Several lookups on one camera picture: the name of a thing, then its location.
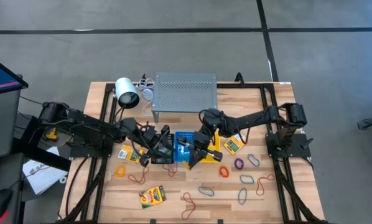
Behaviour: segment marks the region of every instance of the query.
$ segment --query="rubber band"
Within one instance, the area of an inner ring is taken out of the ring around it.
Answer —
[[[132,174],[129,174],[128,175],[128,179],[132,182],[135,182],[135,183],[138,183],[138,184],[144,184],[146,182],[146,178],[145,178],[145,175],[149,172],[149,167],[145,167],[143,168],[143,171],[142,171],[142,178],[140,180],[137,180],[136,177]]]
[[[250,156],[252,156],[252,157],[253,157],[253,158],[258,162],[258,164],[253,163],[252,160],[249,158]],[[249,162],[250,162],[253,166],[255,166],[255,167],[259,167],[259,166],[261,165],[261,161],[259,161],[259,159],[255,158],[254,155],[252,155],[252,154],[248,154],[247,158],[248,158]]]
[[[123,177],[125,175],[125,167],[117,166],[115,174],[116,174],[116,177]]]
[[[212,194],[208,194],[208,193],[204,192],[203,190],[210,190],[212,192]],[[215,192],[209,187],[204,187],[204,186],[198,187],[198,191],[201,194],[204,194],[204,195],[210,196],[210,197],[213,197],[215,195]]]
[[[238,170],[242,170],[242,169],[244,168],[244,161],[243,161],[242,159],[240,159],[240,158],[237,158],[237,159],[235,160],[235,168],[238,169]]]
[[[244,190],[245,190],[245,192],[246,192],[246,196],[244,197],[244,201],[243,201],[243,202],[240,202],[240,193],[241,193],[242,191],[244,191]],[[246,201],[247,201],[247,189],[246,189],[245,187],[243,187],[243,188],[238,192],[237,201],[238,201],[238,203],[239,203],[240,205],[244,205],[244,204],[246,203]]]
[[[189,197],[190,200],[186,200],[186,197],[185,197],[186,194],[188,194],[188,197]],[[189,193],[189,192],[184,193],[183,198],[184,198],[185,202],[188,202],[188,203],[192,203],[192,204],[193,204],[193,208],[191,208],[191,209],[186,209],[186,210],[184,210],[184,211],[182,212],[182,214],[181,214],[183,220],[188,220],[188,218],[190,217],[190,215],[191,215],[191,214],[194,212],[194,210],[196,209],[196,204],[193,202],[192,196],[190,196],[190,193]],[[185,212],[188,212],[188,211],[190,211],[190,213],[188,214],[187,218],[184,218],[184,213],[185,213]]]
[[[176,170],[174,170],[174,168],[172,168],[171,164],[163,164],[162,165],[162,168],[168,171],[168,176],[170,176],[170,177],[174,177],[175,174],[178,172],[178,163],[175,163],[175,164],[176,164]]]
[[[258,195],[258,196],[262,196],[262,195],[265,194],[265,189],[263,188],[263,185],[261,183],[261,179],[274,180],[274,176],[272,174],[269,174],[267,177],[260,177],[260,178],[258,178],[258,187],[256,188],[256,191],[255,191],[256,195]],[[259,194],[258,193],[259,185],[262,186],[262,191],[263,191],[262,194]]]
[[[225,167],[225,166],[220,166],[219,167],[219,175],[221,175],[222,177],[224,177],[224,178],[228,178],[229,177],[229,170],[228,170],[228,168],[227,167]]]
[[[243,177],[249,177],[249,178],[251,178],[252,181],[251,182],[244,182]],[[240,175],[240,181],[243,184],[254,184],[255,183],[254,177],[251,176],[251,175]]]

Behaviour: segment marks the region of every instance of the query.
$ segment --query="white paper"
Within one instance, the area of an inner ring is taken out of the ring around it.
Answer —
[[[59,151],[56,146],[51,147],[50,149],[47,150],[47,152],[59,156]],[[36,172],[34,175],[27,177],[32,187],[32,190],[36,195],[41,194],[54,183],[56,183],[60,178],[67,175],[66,171],[56,169],[53,167],[49,168],[47,167],[48,165],[33,160],[30,160],[23,164],[23,173],[25,176],[31,175],[35,173],[37,170],[43,169]]]

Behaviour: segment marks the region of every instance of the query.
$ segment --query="purple rubber band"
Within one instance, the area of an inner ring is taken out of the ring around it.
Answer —
[[[244,168],[244,161],[240,158],[237,158],[235,160],[235,168],[238,169],[238,170],[242,170]]]

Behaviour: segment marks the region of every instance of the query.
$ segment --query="black floor line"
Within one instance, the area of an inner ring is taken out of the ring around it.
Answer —
[[[267,24],[266,24],[266,18],[265,18],[265,12],[263,9],[262,0],[256,0],[256,4],[258,5],[259,18],[261,20],[263,39],[265,41],[266,55],[267,55],[267,59],[269,60],[272,81],[278,82],[279,76],[277,75],[276,63],[274,62],[271,39],[269,36],[269,32],[267,31]]]
[[[372,32],[372,27],[269,28],[269,32]]]
[[[0,30],[0,34],[189,34],[262,32],[252,27],[201,27],[158,29],[75,29],[75,30]]]

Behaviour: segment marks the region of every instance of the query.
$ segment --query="yellow crayon box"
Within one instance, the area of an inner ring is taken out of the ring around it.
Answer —
[[[241,138],[239,134],[235,134],[230,138],[229,141],[227,141],[224,144],[224,147],[230,152],[230,154],[234,155],[236,152],[238,152],[242,147],[244,146],[244,143],[241,141]]]
[[[148,208],[165,201],[165,192],[162,186],[153,187],[139,194],[142,208]]]
[[[140,155],[143,154],[142,149],[136,149]],[[120,152],[118,153],[118,159],[125,159],[131,162],[139,162],[141,157],[134,152],[134,149],[131,146],[123,145]]]

